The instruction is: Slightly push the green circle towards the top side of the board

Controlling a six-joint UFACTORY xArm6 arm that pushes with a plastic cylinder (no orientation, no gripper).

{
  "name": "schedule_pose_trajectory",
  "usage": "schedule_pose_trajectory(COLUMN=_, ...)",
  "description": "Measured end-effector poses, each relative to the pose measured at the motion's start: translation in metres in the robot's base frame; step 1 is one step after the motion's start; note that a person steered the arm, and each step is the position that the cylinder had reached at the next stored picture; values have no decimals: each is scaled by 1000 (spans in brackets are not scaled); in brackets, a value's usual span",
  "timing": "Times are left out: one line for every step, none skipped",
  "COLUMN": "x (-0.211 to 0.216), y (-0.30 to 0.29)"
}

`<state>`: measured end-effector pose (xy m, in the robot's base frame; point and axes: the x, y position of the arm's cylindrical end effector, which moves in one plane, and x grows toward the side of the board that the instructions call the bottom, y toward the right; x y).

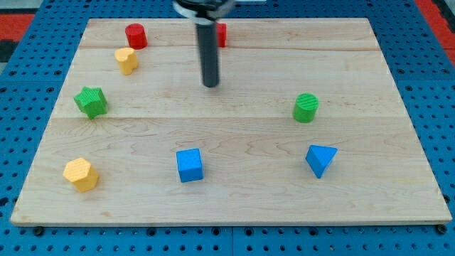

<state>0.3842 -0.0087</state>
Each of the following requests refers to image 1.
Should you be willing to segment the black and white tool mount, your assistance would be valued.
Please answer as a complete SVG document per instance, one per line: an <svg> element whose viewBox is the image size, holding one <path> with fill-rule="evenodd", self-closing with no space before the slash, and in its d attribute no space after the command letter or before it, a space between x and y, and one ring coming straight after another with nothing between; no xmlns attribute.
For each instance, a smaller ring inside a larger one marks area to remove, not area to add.
<svg viewBox="0 0 455 256"><path fill-rule="evenodd" d="M196 24L208 25L226 16L235 0L173 0L175 11Z"/></svg>

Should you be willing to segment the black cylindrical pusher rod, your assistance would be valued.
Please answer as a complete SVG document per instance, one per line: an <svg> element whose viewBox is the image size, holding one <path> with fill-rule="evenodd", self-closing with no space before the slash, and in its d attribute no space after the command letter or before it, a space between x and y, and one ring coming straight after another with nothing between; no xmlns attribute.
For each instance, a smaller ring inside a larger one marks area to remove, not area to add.
<svg viewBox="0 0 455 256"><path fill-rule="evenodd" d="M203 85L216 87L220 82L216 23L206 18L198 18L196 35Z"/></svg>

